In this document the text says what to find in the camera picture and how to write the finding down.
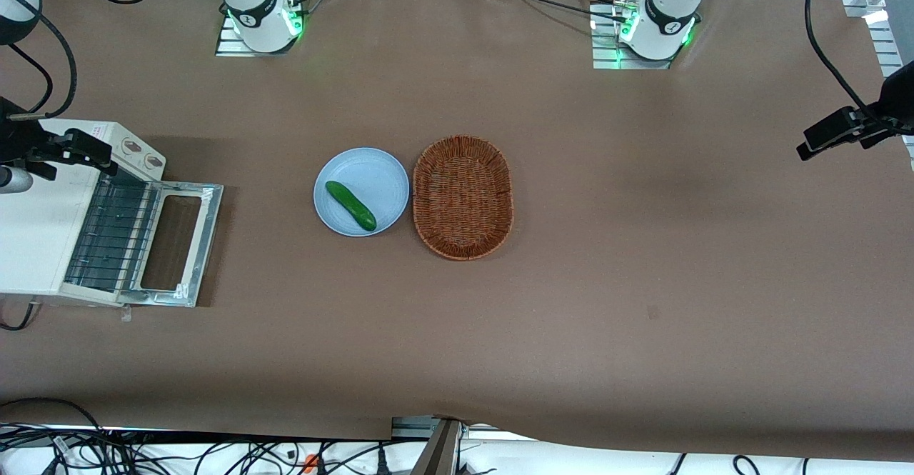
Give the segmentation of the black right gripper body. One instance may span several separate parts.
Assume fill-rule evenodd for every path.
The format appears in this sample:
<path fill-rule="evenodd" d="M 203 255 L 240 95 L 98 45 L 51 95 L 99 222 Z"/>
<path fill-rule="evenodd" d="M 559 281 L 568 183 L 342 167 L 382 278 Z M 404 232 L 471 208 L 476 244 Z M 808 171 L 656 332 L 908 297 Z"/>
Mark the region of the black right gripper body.
<path fill-rule="evenodd" d="M 58 169 L 50 162 L 64 159 L 65 137 L 45 130 L 38 121 L 14 121 L 25 113 L 19 105 L 1 98 L 1 166 L 16 168 L 45 180 L 55 180 Z"/>

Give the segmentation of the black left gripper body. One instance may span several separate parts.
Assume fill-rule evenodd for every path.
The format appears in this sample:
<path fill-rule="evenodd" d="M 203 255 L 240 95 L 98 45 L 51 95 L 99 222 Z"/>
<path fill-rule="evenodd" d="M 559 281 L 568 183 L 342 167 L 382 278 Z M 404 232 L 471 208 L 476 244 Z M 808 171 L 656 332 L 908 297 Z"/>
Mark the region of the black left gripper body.
<path fill-rule="evenodd" d="M 862 149 L 871 149 L 880 142 L 896 136 L 912 136 L 912 126 L 906 121 L 901 121 L 894 116 L 881 116 L 871 118 L 864 114 L 855 114 L 858 127 L 854 132 L 854 143 Z"/>

